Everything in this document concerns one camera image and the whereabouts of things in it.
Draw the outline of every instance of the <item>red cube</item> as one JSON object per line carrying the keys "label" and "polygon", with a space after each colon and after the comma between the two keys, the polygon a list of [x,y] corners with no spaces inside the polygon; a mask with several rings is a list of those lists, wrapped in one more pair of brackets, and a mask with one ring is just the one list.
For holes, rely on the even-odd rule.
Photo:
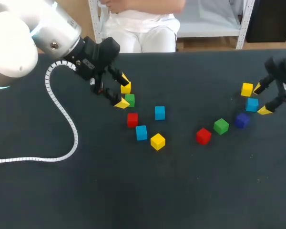
{"label": "red cube", "polygon": [[127,127],[135,128],[139,124],[139,116],[138,113],[129,113],[127,115]]}
{"label": "red cube", "polygon": [[196,134],[196,141],[201,145],[206,145],[211,140],[212,133],[202,128]]}

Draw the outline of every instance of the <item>screw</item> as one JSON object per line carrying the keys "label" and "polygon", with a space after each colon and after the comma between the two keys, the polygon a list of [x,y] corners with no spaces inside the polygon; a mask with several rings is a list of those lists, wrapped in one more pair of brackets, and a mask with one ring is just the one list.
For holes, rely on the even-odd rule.
{"label": "screw", "polygon": [[51,43],[51,49],[53,49],[53,50],[57,50],[58,49],[58,43],[56,43],[56,42],[52,42]]}

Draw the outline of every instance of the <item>white spiral cable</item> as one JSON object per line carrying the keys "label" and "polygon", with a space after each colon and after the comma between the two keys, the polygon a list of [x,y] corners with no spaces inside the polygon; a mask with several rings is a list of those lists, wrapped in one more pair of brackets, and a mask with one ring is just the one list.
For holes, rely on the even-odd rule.
{"label": "white spiral cable", "polygon": [[69,122],[69,124],[72,128],[72,131],[74,134],[74,145],[73,145],[71,151],[69,153],[67,153],[65,156],[61,156],[61,157],[57,157],[57,158],[17,157],[17,158],[9,158],[9,159],[0,159],[0,163],[17,162],[17,161],[58,162],[58,161],[63,161],[65,159],[69,158],[75,152],[77,145],[78,145],[78,134],[77,134],[76,127],[75,127],[73,121],[71,120],[70,116],[65,111],[65,109],[62,107],[62,105],[56,99],[55,95],[52,92],[51,86],[50,86],[50,75],[51,75],[52,71],[60,65],[68,66],[69,68],[71,68],[74,71],[76,70],[75,65],[70,63],[70,62],[57,61],[48,68],[46,76],[45,76],[45,84],[46,84],[46,88],[47,88],[47,91],[49,93],[49,96],[51,97],[53,102],[56,104],[58,109],[60,109],[61,113],[65,116],[65,118],[67,119],[67,121]]}

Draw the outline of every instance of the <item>white shirt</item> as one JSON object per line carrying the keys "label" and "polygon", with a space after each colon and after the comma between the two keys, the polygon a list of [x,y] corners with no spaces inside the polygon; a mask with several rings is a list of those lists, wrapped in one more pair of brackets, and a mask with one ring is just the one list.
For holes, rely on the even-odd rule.
{"label": "white shirt", "polygon": [[127,10],[122,13],[110,13],[109,19],[106,22],[107,28],[112,28],[116,25],[131,32],[148,32],[159,26],[167,26],[175,34],[178,33],[180,22],[173,14],[150,14],[136,10]]}

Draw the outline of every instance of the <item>dark blue cube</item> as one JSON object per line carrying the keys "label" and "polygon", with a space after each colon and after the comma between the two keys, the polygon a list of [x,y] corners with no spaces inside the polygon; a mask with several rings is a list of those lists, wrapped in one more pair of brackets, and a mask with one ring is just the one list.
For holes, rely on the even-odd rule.
{"label": "dark blue cube", "polygon": [[241,113],[236,117],[235,125],[238,128],[243,129],[249,124],[249,120],[250,120],[249,116],[247,116],[245,113]]}

